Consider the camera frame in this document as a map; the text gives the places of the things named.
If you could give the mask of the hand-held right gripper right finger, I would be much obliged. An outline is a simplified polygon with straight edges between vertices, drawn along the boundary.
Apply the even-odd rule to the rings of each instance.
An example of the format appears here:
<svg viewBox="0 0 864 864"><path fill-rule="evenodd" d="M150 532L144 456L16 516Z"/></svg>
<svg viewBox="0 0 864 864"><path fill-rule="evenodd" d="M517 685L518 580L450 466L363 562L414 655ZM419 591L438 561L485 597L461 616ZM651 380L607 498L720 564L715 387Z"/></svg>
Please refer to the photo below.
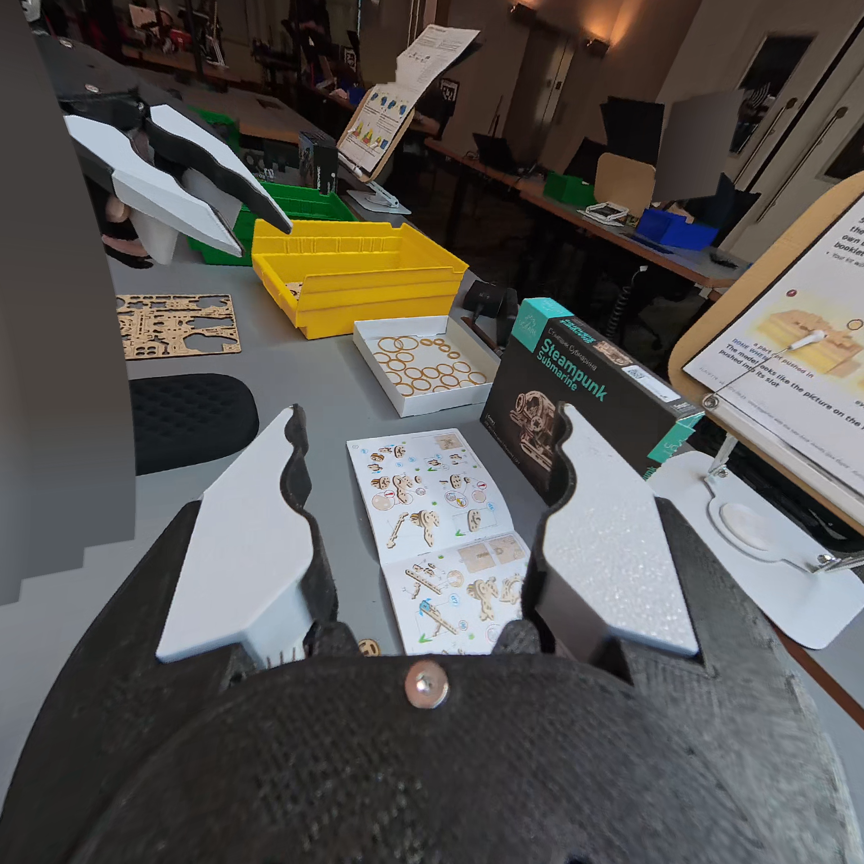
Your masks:
<svg viewBox="0 0 864 864"><path fill-rule="evenodd" d="M535 535L525 616L552 652L599 660L628 641L687 660L700 647L657 500L646 482L567 403L557 408L551 505Z"/></svg>

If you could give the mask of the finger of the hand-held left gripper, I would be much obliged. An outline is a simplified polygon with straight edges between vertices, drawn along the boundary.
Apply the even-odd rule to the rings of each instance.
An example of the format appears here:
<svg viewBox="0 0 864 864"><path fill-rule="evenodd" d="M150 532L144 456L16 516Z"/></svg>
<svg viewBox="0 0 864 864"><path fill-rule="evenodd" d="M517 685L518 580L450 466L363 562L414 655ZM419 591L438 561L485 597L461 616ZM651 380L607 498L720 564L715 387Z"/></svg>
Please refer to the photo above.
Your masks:
<svg viewBox="0 0 864 864"><path fill-rule="evenodd" d="M207 202L227 227L246 207L277 230L292 232L285 212L217 135L168 104L150 106L144 126L155 155L179 165L183 188Z"/></svg>
<svg viewBox="0 0 864 864"><path fill-rule="evenodd" d="M150 257L172 258L179 234L243 255L241 244L210 205L141 158L122 131L85 117L63 119L85 176L130 210Z"/></svg>

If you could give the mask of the laser-cut wooden parts sheet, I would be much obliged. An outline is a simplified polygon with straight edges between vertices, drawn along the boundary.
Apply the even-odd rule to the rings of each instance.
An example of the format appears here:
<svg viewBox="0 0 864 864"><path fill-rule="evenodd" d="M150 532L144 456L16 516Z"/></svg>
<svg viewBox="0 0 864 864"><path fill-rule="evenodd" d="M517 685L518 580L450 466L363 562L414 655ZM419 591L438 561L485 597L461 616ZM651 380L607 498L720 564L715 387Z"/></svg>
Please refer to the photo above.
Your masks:
<svg viewBox="0 0 864 864"><path fill-rule="evenodd" d="M126 360L242 350L229 295L117 295L116 300Z"/></svg>

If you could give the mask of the person's left hand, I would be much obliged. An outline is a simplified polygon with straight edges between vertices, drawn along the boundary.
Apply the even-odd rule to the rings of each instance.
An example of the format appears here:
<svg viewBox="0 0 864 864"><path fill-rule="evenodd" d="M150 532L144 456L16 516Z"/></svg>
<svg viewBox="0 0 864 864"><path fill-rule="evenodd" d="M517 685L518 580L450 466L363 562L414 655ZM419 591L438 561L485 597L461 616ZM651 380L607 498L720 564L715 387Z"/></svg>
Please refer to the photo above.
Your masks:
<svg viewBox="0 0 864 864"><path fill-rule="evenodd" d="M154 260L131 222L130 208L114 195L105 200L100 232L108 257L132 269L144 270L154 266Z"/></svg>

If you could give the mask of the small black product box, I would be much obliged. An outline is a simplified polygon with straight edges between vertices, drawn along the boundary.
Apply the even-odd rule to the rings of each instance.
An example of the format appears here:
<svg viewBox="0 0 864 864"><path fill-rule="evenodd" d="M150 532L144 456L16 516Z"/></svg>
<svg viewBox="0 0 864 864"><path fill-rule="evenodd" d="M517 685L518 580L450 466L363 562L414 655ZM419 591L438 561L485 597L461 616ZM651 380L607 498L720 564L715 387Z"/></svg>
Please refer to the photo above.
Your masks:
<svg viewBox="0 0 864 864"><path fill-rule="evenodd" d="M338 149L327 133L304 130L298 133L298 171L301 184L321 195L338 192Z"/></svg>

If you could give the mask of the black textured pad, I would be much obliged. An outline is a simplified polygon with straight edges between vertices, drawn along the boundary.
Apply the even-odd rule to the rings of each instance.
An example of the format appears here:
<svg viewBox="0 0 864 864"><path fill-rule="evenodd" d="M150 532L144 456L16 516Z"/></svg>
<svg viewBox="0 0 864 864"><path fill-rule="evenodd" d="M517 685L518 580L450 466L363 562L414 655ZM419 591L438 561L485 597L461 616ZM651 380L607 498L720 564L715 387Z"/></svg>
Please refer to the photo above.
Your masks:
<svg viewBox="0 0 864 864"><path fill-rule="evenodd" d="M215 373L131 380L135 474L185 468L234 455L259 430L252 392Z"/></svg>

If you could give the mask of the black model kit box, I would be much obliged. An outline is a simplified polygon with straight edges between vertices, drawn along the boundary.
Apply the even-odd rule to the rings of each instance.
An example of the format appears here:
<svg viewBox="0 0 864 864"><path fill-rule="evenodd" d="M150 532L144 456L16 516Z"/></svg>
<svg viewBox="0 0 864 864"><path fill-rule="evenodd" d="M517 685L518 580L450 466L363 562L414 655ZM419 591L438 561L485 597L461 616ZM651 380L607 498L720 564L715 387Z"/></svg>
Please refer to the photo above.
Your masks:
<svg viewBox="0 0 864 864"><path fill-rule="evenodd" d="M661 378L549 298L522 302L481 423L546 504L572 405L643 479L692 435L703 417Z"/></svg>

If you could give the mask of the illustrated instruction booklet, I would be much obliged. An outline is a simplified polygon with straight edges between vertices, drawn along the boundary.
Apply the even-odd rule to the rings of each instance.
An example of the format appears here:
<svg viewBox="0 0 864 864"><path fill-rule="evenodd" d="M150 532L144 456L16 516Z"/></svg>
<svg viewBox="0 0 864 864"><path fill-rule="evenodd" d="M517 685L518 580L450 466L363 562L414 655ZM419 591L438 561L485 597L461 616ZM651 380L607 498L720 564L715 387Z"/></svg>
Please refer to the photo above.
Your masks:
<svg viewBox="0 0 864 864"><path fill-rule="evenodd" d="M491 653L531 557L491 474L456 428L346 449L405 653Z"/></svg>

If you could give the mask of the yellow plastic bin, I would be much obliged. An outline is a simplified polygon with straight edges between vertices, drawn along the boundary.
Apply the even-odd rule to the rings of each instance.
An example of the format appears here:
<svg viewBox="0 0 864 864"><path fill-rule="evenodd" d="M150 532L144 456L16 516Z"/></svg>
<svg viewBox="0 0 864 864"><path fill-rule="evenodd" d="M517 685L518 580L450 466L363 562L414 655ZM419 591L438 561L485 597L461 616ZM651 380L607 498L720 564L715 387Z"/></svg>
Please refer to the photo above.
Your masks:
<svg viewBox="0 0 864 864"><path fill-rule="evenodd" d="M357 320L448 315L468 265L404 223L297 220L290 234L256 220L252 264L308 340ZM303 282L298 300L285 283Z"/></svg>

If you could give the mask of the white cardboard tray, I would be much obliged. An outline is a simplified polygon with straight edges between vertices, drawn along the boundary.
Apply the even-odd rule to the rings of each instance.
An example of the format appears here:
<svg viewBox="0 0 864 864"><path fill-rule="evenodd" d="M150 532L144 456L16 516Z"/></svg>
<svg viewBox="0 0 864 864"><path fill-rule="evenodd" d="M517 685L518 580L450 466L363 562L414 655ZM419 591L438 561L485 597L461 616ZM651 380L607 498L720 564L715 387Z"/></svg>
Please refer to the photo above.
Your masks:
<svg viewBox="0 0 864 864"><path fill-rule="evenodd" d="M390 399L398 416L420 416L436 413L441 410L467 405L482 405L491 391L491 384L469 390L456 390L448 393L428 396L401 397L395 393L394 387L385 382L383 373L373 361L365 341L373 337L396 336L405 334L421 336L446 335L458 347L465 348L473 360L481 360L488 372L494 372L494 378L500 366L499 357L488 349L474 333L462 322L448 316L411 317L393 319L357 320L353 324L353 342L360 354L369 365L383 392Z"/></svg>

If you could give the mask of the pile of tan rubber bands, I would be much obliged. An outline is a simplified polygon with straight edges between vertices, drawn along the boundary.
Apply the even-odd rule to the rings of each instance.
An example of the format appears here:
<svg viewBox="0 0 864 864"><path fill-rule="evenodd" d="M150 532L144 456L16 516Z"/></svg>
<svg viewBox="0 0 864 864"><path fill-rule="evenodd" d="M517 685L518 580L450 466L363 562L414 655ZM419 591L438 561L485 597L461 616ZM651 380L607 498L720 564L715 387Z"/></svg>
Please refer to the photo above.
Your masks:
<svg viewBox="0 0 864 864"><path fill-rule="evenodd" d="M469 390L491 384L481 360L446 335L399 334L365 341L386 383L401 397Z"/></svg>

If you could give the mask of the black power adapter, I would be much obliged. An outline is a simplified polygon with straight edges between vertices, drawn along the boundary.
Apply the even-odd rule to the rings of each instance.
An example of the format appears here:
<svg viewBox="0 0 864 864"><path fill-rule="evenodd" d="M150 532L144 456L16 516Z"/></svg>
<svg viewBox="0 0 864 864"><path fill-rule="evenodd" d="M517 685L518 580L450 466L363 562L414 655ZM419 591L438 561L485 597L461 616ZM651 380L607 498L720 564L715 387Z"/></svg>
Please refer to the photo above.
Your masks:
<svg viewBox="0 0 864 864"><path fill-rule="evenodd" d="M518 316L519 302L515 289L477 279L468 288L461 306L472 314L473 321L479 317L493 319L498 344L506 344Z"/></svg>

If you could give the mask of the blue plastic bin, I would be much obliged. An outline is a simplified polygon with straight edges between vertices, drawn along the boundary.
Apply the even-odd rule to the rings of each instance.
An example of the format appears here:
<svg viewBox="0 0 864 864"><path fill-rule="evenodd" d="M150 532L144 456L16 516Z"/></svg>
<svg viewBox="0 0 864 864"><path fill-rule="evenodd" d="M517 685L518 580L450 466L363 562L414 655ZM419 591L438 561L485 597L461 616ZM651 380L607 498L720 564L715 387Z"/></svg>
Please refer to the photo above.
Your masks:
<svg viewBox="0 0 864 864"><path fill-rule="evenodd" d="M649 208L643 211L634 234L671 249L700 252L715 241L718 232L698 221L687 222L682 214Z"/></svg>

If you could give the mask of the small green bin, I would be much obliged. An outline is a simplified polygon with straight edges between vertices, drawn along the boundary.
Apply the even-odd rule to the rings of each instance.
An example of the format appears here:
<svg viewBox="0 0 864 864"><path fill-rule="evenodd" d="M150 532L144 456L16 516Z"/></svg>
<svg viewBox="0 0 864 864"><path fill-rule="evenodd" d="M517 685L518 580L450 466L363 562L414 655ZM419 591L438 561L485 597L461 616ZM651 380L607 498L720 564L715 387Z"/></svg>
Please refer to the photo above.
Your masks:
<svg viewBox="0 0 864 864"><path fill-rule="evenodd" d="M543 190L544 197L571 207L585 208L597 204L594 185L577 176L549 171Z"/></svg>

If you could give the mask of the pale wooden board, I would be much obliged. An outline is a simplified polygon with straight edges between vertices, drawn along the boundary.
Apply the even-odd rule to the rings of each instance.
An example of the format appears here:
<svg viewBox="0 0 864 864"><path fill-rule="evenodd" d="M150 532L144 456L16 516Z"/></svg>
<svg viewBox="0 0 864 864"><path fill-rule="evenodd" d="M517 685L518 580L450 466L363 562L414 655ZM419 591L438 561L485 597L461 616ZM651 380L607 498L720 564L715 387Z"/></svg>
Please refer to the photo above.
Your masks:
<svg viewBox="0 0 864 864"><path fill-rule="evenodd" d="M638 220L651 205L655 171L649 163L604 153L597 163L594 198L598 204L624 207Z"/></svg>

